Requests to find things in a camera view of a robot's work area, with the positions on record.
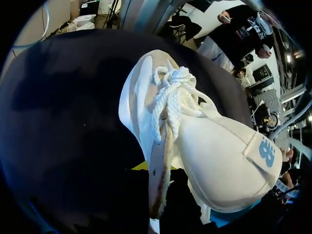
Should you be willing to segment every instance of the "sneaker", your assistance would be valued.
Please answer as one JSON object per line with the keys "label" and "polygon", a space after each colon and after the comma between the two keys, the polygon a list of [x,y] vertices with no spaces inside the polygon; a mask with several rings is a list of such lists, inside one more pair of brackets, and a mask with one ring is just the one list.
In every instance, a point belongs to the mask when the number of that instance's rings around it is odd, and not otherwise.
{"label": "sneaker", "polygon": [[280,174],[282,153],[274,143],[220,115],[195,86],[189,70],[160,50],[141,57],[123,86],[119,118],[148,162],[151,218],[165,207],[173,158],[200,200],[223,213],[257,202]]}

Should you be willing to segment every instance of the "white wall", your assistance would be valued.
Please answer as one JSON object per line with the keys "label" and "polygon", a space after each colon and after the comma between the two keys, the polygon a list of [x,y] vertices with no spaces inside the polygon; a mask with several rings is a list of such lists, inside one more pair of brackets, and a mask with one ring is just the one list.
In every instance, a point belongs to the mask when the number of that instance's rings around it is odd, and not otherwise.
{"label": "white wall", "polygon": [[[58,29],[62,24],[70,18],[71,0],[49,0],[48,1],[49,12],[50,12],[50,23],[47,31],[47,36]],[[46,27],[47,15],[45,10],[43,10],[44,27]],[[26,45],[39,40],[43,34],[43,24],[42,24],[42,7],[40,7],[34,15],[29,19],[29,21],[24,26],[15,45]],[[23,49],[14,49],[16,55],[20,54]],[[14,59],[13,52],[10,51],[6,59],[1,78],[5,74],[7,68],[9,67],[11,61]]]}
{"label": "white wall", "polygon": [[[205,11],[201,12],[198,9],[194,8],[193,6],[189,4],[185,4],[183,9],[187,13],[182,13],[181,15],[185,15],[190,17],[191,21],[194,23],[197,23],[202,27],[202,30],[194,37],[199,38],[202,36],[207,35],[211,31],[213,31],[215,28],[217,28],[221,23],[218,21],[217,16],[224,10],[232,8],[234,6],[242,5],[243,2],[237,0],[237,1],[219,1],[219,2],[213,2],[211,6]],[[261,59],[258,58],[258,56],[255,54],[255,52],[252,52],[254,62],[252,62],[249,67],[254,71],[258,69],[259,67],[267,64],[268,68],[273,74],[274,77],[274,84],[272,84],[269,88],[274,88],[277,93],[277,97],[280,98],[280,81],[279,81],[279,72],[276,62],[276,57],[274,53],[274,49],[271,50],[272,55],[268,59]]]}
{"label": "white wall", "polygon": [[202,27],[201,31],[194,37],[199,38],[221,25],[217,16],[221,14],[222,11],[242,4],[244,3],[241,1],[215,1],[205,12],[201,12],[195,7],[185,4],[183,10],[187,13],[181,12],[180,15],[190,17],[192,22]]}
{"label": "white wall", "polygon": [[[99,14],[107,14],[109,11],[109,4],[112,4],[114,0],[100,0],[99,5],[98,5],[98,13]],[[120,9],[121,6],[121,0],[118,1],[117,7],[116,7],[116,11],[118,9]]]}

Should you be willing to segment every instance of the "yellow object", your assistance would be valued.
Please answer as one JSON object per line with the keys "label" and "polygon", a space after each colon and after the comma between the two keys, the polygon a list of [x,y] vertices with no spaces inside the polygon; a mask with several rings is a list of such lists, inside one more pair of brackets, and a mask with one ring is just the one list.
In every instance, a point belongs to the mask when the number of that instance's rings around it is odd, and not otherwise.
{"label": "yellow object", "polygon": [[136,167],[132,168],[132,170],[148,170],[147,161],[142,162],[141,164],[137,165]]}

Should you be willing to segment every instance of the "blue logo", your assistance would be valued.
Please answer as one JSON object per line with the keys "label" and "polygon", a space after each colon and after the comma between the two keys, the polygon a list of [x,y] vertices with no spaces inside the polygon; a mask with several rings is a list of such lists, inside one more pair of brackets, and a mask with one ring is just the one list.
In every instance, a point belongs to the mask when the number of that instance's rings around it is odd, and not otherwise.
{"label": "blue logo", "polygon": [[265,162],[268,167],[272,167],[274,163],[274,153],[275,150],[271,146],[271,144],[268,142],[268,140],[262,138],[262,141],[259,146],[259,153],[262,158],[265,158]]}

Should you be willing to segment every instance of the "white rope lace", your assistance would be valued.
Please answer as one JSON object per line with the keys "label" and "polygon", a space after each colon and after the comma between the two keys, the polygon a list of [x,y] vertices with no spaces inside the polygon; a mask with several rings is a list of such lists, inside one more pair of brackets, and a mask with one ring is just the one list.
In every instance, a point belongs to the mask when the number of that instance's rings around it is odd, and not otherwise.
{"label": "white rope lace", "polygon": [[[163,79],[159,78],[160,74],[164,75]],[[168,69],[168,67],[160,66],[155,70],[154,81],[156,85],[162,87],[156,96],[156,105],[152,112],[154,140],[158,144],[161,142],[160,117],[166,112],[166,121],[173,131],[175,141],[178,137],[181,115],[207,116],[198,104],[198,97],[207,103],[210,103],[211,99],[195,88],[196,78],[185,67]]]}

